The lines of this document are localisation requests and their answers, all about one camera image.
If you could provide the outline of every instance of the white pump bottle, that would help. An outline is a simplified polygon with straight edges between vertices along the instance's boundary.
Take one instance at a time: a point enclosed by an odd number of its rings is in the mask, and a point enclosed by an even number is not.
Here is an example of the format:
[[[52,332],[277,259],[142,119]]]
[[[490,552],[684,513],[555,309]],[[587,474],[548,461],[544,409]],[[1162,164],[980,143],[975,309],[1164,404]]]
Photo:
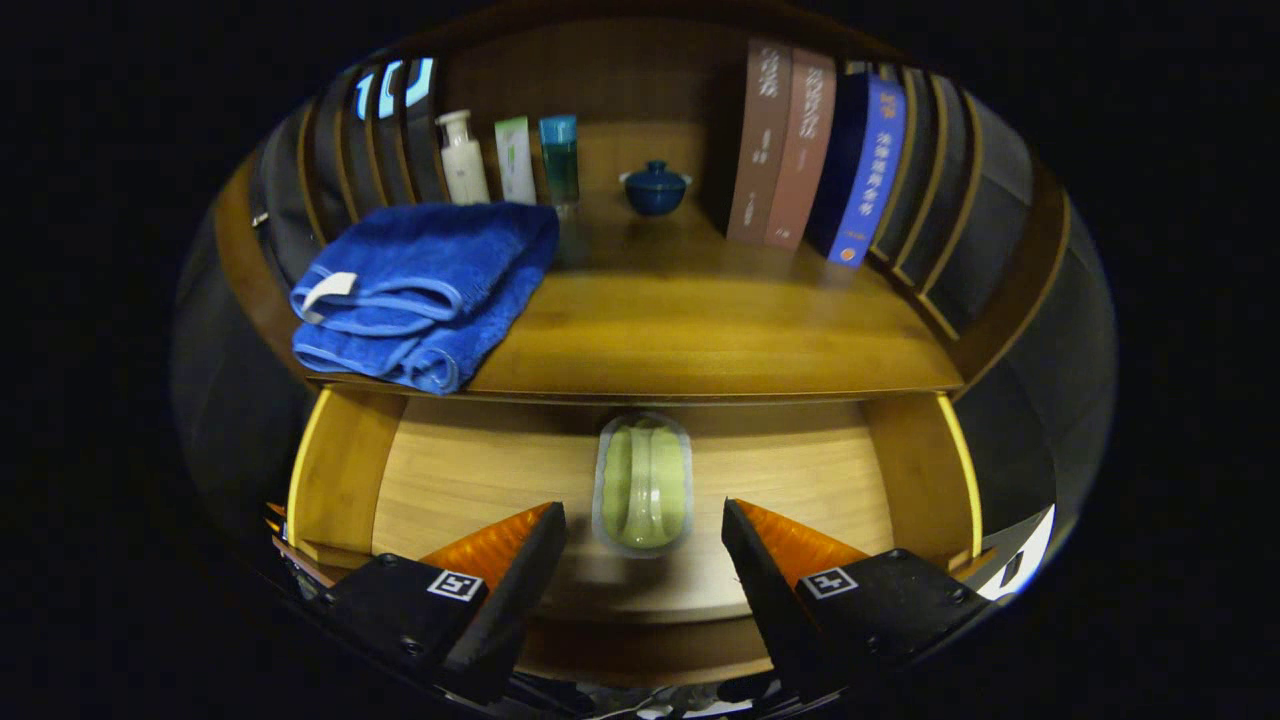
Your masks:
[[[467,129],[470,117],[471,110],[456,110],[435,119],[435,124],[444,128],[440,160],[444,161],[444,181],[449,186],[449,197],[454,205],[489,202],[489,186],[484,179],[480,143],[471,140],[471,132]]]

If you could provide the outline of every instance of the blue towel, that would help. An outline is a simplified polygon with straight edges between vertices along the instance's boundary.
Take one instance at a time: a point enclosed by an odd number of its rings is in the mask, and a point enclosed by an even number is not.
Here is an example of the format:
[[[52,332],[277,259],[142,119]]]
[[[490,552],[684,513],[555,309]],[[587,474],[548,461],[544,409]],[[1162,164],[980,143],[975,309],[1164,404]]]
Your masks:
[[[419,333],[475,311],[548,224],[558,227],[550,208],[516,202],[384,208],[325,247],[289,302],[300,318],[335,331]],[[303,311],[307,295],[334,273],[356,274],[351,292],[323,295]]]
[[[549,208],[536,210],[545,210],[548,222],[529,225],[538,228],[536,234],[527,238],[526,250],[471,313],[435,322],[408,336],[361,336],[328,323],[303,323],[293,336],[293,354],[312,370],[356,372],[435,395],[457,391],[507,336],[556,255],[559,237],[556,214]],[[472,242],[483,245],[484,233]]]

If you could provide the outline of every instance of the small blue pot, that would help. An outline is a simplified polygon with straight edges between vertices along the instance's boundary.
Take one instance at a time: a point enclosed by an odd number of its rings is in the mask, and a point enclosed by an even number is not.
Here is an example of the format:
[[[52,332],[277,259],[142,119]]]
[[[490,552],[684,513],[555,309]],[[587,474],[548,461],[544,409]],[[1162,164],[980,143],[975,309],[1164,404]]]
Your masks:
[[[627,188],[631,208],[641,215],[666,215],[680,206],[694,178],[667,172],[663,160],[649,160],[648,168],[622,173],[618,179]]]

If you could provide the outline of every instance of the wooden drawer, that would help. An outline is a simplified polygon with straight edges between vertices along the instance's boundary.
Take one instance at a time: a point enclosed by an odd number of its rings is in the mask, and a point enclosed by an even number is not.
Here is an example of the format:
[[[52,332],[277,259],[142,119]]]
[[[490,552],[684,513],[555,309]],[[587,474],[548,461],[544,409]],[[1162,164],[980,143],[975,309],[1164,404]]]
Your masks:
[[[977,486],[950,401],[916,393],[660,409],[691,438],[692,534],[658,560],[618,556],[591,534],[590,507],[599,432],[623,410],[325,389],[294,465],[289,544],[340,574],[380,552],[422,557],[561,501],[568,541],[520,669],[622,685],[771,666],[721,544],[726,497],[868,553],[906,547],[955,569],[979,550]]]

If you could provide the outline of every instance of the blue book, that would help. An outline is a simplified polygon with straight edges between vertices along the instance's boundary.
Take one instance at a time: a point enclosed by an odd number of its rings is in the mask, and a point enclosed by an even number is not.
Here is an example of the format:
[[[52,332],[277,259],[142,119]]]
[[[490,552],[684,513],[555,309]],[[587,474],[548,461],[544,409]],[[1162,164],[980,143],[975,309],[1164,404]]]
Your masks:
[[[863,264],[902,152],[901,86],[860,72],[840,76],[822,179],[805,234],[832,263]]]

